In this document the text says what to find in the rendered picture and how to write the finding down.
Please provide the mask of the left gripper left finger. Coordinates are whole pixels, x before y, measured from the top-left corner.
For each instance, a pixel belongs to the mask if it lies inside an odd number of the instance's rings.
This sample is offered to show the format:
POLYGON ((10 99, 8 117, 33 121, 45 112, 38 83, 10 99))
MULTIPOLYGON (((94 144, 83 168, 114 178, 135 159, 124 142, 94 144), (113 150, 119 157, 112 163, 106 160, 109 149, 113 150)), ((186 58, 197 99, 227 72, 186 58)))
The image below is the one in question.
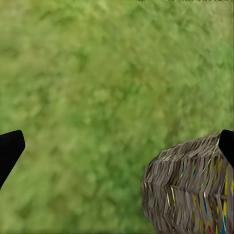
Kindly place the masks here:
POLYGON ((25 140, 22 130, 0 135, 0 188, 24 149, 25 140))

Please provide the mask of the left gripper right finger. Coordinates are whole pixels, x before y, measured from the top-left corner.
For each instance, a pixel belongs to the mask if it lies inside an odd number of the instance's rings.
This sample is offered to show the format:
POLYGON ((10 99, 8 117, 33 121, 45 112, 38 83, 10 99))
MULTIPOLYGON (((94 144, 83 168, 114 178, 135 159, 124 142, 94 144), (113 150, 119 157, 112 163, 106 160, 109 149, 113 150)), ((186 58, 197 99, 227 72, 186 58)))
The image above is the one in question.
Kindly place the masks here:
POLYGON ((218 147, 234 169, 234 132, 224 129, 220 135, 218 147))

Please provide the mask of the wicker basket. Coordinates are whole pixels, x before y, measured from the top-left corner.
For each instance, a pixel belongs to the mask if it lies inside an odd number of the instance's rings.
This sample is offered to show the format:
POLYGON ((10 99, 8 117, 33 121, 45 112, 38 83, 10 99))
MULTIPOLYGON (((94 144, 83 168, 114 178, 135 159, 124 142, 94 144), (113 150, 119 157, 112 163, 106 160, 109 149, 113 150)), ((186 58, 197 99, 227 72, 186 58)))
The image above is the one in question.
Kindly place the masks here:
MULTIPOLYGON (((234 127, 228 130, 234 132, 234 127)), ((225 234, 234 234, 234 169, 218 147, 221 133, 162 150, 146 166, 141 182, 142 207, 159 234, 222 234, 222 225, 225 234)))

